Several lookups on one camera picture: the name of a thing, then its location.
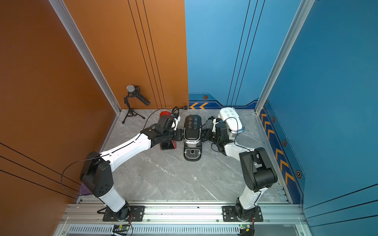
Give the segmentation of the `white coffee machine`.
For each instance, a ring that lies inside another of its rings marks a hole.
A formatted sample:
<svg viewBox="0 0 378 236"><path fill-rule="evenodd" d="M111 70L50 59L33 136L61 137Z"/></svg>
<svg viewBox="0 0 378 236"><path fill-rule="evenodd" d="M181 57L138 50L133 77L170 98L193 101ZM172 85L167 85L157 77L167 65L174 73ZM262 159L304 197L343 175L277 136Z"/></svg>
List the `white coffee machine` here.
<svg viewBox="0 0 378 236"><path fill-rule="evenodd" d="M236 109L232 107L221 108L218 118L226 123L229 139L233 141L245 130L245 126L243 125L240 116L238 115Z"/></svg>

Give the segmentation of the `grey microfibre cloth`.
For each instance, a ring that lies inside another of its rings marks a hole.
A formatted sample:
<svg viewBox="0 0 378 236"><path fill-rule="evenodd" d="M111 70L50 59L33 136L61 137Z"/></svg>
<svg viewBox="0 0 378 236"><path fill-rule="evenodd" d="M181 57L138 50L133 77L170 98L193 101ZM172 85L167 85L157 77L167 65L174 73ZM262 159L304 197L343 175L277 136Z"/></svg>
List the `grey microfibre cloth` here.
<svg viewBox="0 0 378 236"><path fill-rule="evenodd" d="M208 133L212 133L213 125L213 119L209 118L202 126L202 135L206 136Z"/></svg>

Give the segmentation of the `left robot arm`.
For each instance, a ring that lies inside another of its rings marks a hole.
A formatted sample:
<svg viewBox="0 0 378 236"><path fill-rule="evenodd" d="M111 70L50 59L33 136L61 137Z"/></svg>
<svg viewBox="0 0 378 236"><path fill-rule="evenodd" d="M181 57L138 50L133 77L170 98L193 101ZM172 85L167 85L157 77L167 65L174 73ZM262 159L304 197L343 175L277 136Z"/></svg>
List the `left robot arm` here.
<svg viewBox="0 0 378 236"><path fill-rule="evenodd" d="M126 161L155 145L182 141L184 130L178 128L180 120L179 115L162 115L156 124L143 129L125 143L101 153L93 151L87 155L80 180L106 205L116 220L128 220L131 209L114 186L113 172Z"/></svg>

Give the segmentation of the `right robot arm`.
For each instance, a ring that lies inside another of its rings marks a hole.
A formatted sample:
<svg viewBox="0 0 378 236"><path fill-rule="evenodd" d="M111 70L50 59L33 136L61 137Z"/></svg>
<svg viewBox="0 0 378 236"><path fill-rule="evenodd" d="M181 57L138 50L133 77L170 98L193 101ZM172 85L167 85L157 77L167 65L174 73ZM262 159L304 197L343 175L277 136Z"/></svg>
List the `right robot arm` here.
<svg viewBox="0 0 378 236"><path fill-rule="evenodd" d="M277 173L263 147L248 148L230 139L226 123L213 124L208 120L203 125L202 140L211 141L217 151L240 161L245 189L235 204L235 217L239 221L262 220L258 215L259 199L278 181Z"/></svg>

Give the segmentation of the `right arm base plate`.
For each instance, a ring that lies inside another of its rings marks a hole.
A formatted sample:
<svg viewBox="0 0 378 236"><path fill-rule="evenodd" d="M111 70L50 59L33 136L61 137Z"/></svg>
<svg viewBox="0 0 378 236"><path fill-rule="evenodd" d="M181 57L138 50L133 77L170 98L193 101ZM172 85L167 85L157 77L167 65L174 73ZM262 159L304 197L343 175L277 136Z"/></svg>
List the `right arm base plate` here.
<svg viewBox="0 0 378 236"><path fill-rule="evenodd" d="M224 222L263 222L260 206L243 209L240 205L222 206Z"/></svg>

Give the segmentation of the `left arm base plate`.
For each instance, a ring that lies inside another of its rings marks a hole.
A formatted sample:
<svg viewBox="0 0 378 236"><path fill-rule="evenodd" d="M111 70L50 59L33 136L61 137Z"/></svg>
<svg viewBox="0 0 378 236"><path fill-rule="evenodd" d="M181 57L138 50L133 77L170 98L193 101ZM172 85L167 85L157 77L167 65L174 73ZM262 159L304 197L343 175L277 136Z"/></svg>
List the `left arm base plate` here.
<svg viewBox="0 0 378 236"><path fill-rule="evenodd" d="M98 213L103 213L104 222L141 222L145 213L145 206L124 206L118 212L113 212L109 207L101 209Z"/></svg>

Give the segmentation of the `black coffee machine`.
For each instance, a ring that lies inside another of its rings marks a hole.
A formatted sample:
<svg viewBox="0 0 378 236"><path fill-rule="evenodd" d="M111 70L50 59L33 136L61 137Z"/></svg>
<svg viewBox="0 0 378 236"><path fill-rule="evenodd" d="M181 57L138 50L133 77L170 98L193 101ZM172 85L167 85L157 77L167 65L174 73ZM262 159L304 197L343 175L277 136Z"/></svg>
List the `black coffee machine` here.
<svg viewBox="0 0 378 236"><path fill-rule="evenodd" d="M184 158L199 161L202 155L202 119L199 115L189 115L184 123Z"/></svg>

